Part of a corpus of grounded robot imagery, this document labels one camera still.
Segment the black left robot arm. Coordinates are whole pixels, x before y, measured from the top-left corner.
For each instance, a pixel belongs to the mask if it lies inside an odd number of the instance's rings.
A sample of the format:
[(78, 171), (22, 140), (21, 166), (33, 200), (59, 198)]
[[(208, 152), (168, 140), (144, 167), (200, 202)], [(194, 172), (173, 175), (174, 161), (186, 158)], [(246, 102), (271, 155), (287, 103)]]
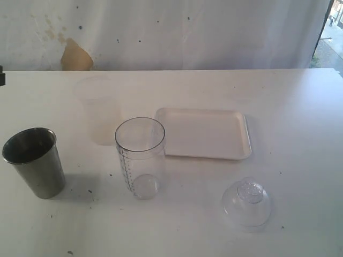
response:
[(0, 66), (0, 86), (4, 86), (6, 83), (6, 75), (3, 72), (3, 67)]

